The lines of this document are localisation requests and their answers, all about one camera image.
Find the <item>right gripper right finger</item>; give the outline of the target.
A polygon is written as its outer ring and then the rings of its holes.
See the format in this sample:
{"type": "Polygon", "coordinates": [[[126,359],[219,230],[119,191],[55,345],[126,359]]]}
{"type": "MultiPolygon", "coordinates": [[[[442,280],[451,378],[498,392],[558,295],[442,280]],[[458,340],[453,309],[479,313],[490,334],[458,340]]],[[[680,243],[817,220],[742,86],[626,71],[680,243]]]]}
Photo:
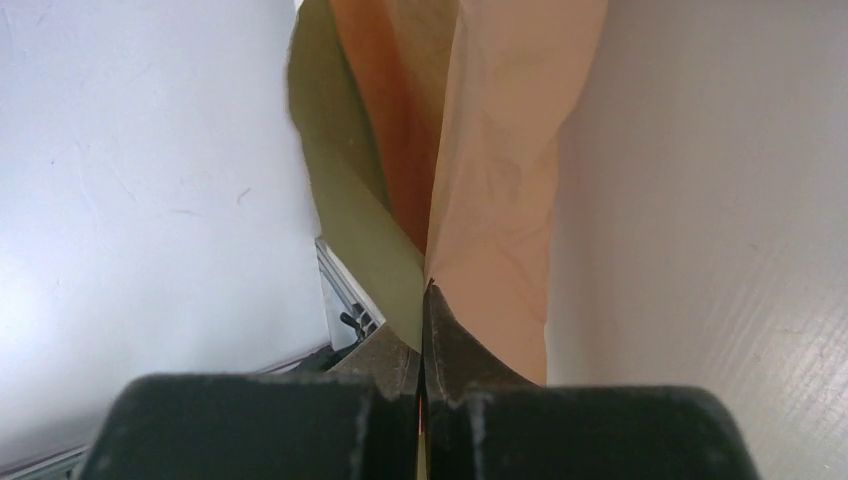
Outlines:
{"type": "Polygon", "coordinates": [[[691,386],[539,386],[484,347],[441,289],[423,299],[432,479],[755,479],[730,412],[691,386]]]}

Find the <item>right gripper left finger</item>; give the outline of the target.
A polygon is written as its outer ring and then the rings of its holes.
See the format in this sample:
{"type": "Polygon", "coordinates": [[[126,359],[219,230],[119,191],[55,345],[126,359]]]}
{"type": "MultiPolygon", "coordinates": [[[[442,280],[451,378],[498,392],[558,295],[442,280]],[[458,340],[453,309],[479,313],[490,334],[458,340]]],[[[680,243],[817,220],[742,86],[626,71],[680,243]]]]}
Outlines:
{"type": "Polygon", "coordinates": [[[130,383],[82,479],[411,479],[417,352],[381,327],[327,372],[157,374],[130,383]]]}

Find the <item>two-sided peach green wrapping paper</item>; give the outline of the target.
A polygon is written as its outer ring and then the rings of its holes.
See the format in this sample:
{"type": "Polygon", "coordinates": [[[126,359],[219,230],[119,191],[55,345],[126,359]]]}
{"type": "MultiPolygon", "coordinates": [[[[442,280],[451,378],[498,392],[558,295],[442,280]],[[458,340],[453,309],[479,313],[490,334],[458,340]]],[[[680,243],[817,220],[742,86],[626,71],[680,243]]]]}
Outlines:
{"type": "Polygon", "coordinates": [[[321,239],[421,345],[425,288],[499,360],[547,377],[561,126],[604,1],[305,1],[287,80],[321,239]]]}

